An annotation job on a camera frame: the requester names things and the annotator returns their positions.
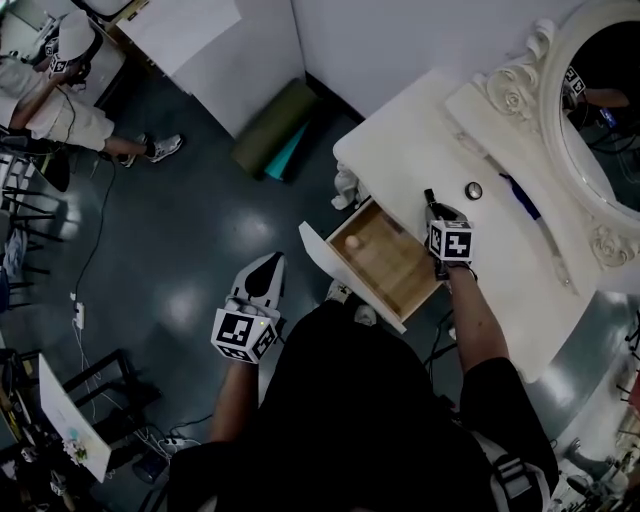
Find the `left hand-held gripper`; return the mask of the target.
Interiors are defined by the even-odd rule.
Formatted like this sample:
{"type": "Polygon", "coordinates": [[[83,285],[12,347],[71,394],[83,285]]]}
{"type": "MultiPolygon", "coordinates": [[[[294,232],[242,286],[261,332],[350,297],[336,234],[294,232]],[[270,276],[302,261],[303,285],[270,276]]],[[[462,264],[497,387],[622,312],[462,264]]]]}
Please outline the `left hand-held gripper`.
{"type": "Polygon", "coordinates": [[[285,255],[275,252],[236,275],[232,295],[216,310],[211,334],[211,344],[224,357],[258,364],[280,337],[285,320],[276,308],[284,294],[286,264],[285,255]]]}

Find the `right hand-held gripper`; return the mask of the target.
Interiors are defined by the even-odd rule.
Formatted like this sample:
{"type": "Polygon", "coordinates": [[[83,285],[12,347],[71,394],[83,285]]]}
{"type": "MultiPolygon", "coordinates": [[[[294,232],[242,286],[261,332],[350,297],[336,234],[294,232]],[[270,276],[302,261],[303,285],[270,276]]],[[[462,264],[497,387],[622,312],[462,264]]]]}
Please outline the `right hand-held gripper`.
{"type": "Polygon", "coordinates": [[[424,215],[425,247],[430,255],[442,262],[470,263],[474,251],[473,224],[458,210],[441,202],[435,204],[435,214],[432,203],[427,202],[424,215]]]}

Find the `wooden drawer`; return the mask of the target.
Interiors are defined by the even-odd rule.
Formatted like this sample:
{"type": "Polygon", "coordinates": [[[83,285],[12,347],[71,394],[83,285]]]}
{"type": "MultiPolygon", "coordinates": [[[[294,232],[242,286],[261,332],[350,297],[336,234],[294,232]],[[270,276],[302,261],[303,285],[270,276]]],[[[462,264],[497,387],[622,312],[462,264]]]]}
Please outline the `wooden drawer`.
{"type": "Polygon", "coordinates": [[[307,222],[298,229],[311,260],[400,334],[406,332],[405,322],[440,286],[423,245],[371,198],[327,237],[307,222]],[[349,235],[361,240],[359,249],[345,247],[349,235]]]}

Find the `person's right forearm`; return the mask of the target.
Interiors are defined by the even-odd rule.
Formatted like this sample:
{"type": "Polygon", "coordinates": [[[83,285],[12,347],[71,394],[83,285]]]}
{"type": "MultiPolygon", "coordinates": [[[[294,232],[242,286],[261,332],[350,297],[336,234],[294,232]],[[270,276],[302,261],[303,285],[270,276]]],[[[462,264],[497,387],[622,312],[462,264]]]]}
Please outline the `person's right forearm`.
{"type": "Polygon", "coordinates": [[[496,358],[509,358],[502,328],[471,270],[448,269],[459,359],[464,373],[496,358]]]}

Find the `person's left forearm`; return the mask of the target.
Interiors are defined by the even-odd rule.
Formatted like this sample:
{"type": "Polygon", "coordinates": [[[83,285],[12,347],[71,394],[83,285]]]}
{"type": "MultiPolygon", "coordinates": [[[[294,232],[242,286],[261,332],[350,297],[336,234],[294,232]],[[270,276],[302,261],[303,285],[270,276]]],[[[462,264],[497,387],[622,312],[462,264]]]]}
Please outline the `person's left forearm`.
{"type": "Polygon", "coordinates": [[[211,442],[232,442],[246,429],[258,409],[259,369],[232,361],[227,369],[212,415],[211,442]]]}

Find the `white ornate dressing table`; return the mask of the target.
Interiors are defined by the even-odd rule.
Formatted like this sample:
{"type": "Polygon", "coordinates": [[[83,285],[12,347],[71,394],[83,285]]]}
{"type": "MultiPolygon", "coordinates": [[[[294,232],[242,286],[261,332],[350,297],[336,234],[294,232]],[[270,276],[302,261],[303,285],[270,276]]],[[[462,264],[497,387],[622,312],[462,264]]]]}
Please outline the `white ornate dressing table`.
{"type": "Polygon", "coordinates": [[[419,241],[427,235],[424,190],[465,214],[474,226],[472,268],[502,326],[512,362],[538,380],[574,331],[593,298],[600,268],[579,223],[565,229],[554,214],[549,229],[576,296],[556,277],[549,246],[499,172],[460,147],[447,129],[446,99],[457,83],[436,70],[414,82],[334,147],[371,197],[419,241]],[[470,201],[465,186],[483,196],[470,201]]]}

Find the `blue cloth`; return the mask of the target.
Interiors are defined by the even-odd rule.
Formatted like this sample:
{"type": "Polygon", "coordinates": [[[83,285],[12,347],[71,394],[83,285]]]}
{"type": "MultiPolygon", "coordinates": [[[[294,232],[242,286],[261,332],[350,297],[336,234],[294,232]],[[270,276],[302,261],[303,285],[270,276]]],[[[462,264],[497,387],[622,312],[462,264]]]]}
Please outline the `blue cloth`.
{"type": "Polygon", "coordinates": [[[509,182],[511,186],[511,190],[516,199],[522,204],[527,213],[535,220],[541,218],[541,214],[539,210],[536,208],[534,203],[531,201],[526,192],[520,187],[517,181],[511,177],[509,174],[500,172],[499,175],[509,182]]]}

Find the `teal rolled mat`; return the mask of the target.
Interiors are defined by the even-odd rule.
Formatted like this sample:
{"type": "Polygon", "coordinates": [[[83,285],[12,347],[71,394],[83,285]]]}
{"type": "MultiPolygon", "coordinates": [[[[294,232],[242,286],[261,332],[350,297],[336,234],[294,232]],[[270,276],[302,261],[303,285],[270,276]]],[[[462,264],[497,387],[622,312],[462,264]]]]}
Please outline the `teal rolled mat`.
{"type": "Polygon", "coordinates": [[[276,156],[266,166],[264,173],[266,176],[275,180],[283,181],[286,173],[287,166],[289,165],[293,155],[304,136],[309,122],[302,125],[296,133],[285,143],[282,149],[276,154],[276,156]]]}

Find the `person's black clothing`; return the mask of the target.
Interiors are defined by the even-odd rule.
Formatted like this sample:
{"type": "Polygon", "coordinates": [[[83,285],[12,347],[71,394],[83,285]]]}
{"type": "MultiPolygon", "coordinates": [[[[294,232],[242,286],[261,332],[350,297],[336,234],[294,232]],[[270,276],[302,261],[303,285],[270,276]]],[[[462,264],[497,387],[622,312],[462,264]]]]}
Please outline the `person's black clothing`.
{"type": "Polygon", "coordinates": [[[466,373],[460,413],[452,421],[404,341],[327,301],[291,331],[240,436],[173,458],[167,511],[496,512],[480,437],[558,484],[509,360],[466,373]]]}

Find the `green rolled mat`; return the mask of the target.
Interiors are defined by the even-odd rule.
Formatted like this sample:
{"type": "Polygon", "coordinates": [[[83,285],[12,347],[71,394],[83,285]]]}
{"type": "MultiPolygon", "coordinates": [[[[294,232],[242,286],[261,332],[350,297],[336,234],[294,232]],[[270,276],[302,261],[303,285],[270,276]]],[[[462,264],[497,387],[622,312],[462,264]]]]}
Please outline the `green rolled mat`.
{"type": "Polygon", "coordinates": [[[304,81],[291,80],[238,135],[232,159],[250,177],[260,179],[285,144],[311,119],[319,102],[304,81]]]}

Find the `white drawing board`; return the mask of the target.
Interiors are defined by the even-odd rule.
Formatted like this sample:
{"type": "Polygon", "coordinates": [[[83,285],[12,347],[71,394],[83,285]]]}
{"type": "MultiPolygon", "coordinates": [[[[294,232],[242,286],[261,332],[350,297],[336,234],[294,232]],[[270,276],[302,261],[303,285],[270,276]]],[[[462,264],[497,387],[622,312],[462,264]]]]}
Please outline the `white drawing board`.
{"type": "Polygon", "coordinates": [[[64,453],[74,464],[84,467],[103,483],[111,447],[79,411],[43,354],[38,355],[38,379],[41,409],[61,438],[64,453]]]}

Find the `black metal stool frames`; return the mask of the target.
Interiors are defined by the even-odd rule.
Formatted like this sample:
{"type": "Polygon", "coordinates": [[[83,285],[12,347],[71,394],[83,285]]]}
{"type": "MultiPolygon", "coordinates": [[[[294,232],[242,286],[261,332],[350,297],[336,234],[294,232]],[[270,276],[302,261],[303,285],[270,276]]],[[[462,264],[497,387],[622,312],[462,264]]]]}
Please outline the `black metal stool frames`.
{"type": "Polygon", "coordinates": [[[46,194],[35,189],[34,182],[49,167],[49,156],[37,156],[0,150],[0,273],[14,279],[24,273],[48,276],[49,269],[26,262],[28,254],[42,251],[46,241],[62,242],[58,236],[44,232],[38,223],[56,219],[52,210],[34,203],[46,194]]]}

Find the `white side cabinet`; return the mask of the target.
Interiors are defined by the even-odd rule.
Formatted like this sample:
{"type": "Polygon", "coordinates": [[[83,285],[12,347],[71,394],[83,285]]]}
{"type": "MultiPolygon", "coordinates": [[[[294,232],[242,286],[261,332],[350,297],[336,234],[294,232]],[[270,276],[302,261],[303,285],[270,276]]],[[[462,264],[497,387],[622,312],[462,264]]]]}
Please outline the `white side cabinet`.
{"type": "Polygon", "coordinates": [[[159,71],[189,94],[179,73],[242,19],[235,0],[65,0],[144,69],[159,71]]]}

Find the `oval mirror white carved frame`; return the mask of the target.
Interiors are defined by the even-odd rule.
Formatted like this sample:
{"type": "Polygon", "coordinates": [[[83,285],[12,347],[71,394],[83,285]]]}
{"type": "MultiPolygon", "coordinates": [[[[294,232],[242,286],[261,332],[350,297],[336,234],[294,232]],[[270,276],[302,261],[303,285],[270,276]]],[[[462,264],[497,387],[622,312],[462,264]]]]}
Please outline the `oval mirror white carved frame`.
{"type": "Polygon", "coordinates": [[[561,25],[539,19],[522,56],[475,80],[588,212],[599,263],[640,260],[640,0],[587,0],[561,25]]]}

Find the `black metal table frame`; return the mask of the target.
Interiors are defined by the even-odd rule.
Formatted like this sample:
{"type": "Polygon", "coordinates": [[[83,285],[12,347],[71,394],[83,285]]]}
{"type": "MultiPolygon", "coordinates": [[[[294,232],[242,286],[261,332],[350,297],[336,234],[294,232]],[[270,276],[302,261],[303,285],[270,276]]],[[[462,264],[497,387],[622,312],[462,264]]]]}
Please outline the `black metal table frame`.
{"type": "Polygon", "coordinates": [[[115,410],[105,419],[93,424],[96,433],[109,445],[144,428],[147,425],[146,407],[162,397],[157,387],[138,378],[138,373],[121,349],[113,351],[65,382],[63,390],[70,394],[81,385],[88,384],[90,379],[113,364],[119,369],[118,377],[99,384],[95,389],[73,400],[74,405],[80,408],[95,398],[104,397],[108,391],[114,391],[125,399],[125,405],[116,405],[115,410]]]}

